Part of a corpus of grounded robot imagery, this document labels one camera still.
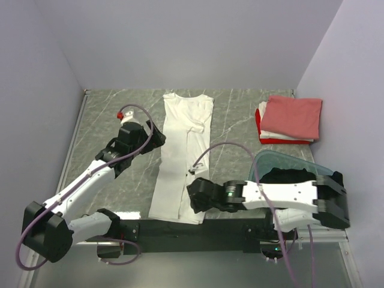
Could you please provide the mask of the white printed t-shirt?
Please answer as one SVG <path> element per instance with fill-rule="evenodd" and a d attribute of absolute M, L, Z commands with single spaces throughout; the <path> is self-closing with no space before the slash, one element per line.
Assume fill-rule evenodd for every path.
<path fill-rule="evenodd" d="M 201 224 L 205 213 L 194 213 L 187 186 L 197 177 L 209 178 L 209 152 L 213 98 L 199 95 L 184 98 L 176 93 L 163 96 L 166 112 L 161 147 L 161 163 L 152 197 L 151 219 L 185 224 Z M 202 162 L 205 173 L 191 175 L 189 168 Z"/>

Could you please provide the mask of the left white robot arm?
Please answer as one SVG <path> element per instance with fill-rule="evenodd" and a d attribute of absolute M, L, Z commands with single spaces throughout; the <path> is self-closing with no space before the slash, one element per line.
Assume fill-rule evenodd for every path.
<path fill-rule="evenodd" d="M 101 236 L 113 241 L 121 234 L 120 217 L 101 208 L 76 218 L 77 211 L 104 186 L 131 166 L 139 154 L 163 146 L 166 136 L 151 121 L 150 131 L 136 122 L 122 124 L 118 135 L 102 149 L 86 170 L 65 189 L 44 203 L 31 202 L 24 211 L 19 246 L 26 246 L 52 263 L 82 241 Z"/>

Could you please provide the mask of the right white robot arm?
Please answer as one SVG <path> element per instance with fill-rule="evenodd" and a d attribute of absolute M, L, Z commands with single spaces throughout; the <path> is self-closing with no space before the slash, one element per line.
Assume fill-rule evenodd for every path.
<path fill-rule="evenodd" d="M 346 190 L 327 175 L 293 184 L 232 180 L 219 185 L 197 178 L 187 191 L 195 213 L 211 208 L 230 213 L 273 208 L 272 219 L 263 225 L 269 239 L 312 224 L 338 230 L 350 227 Z"/>

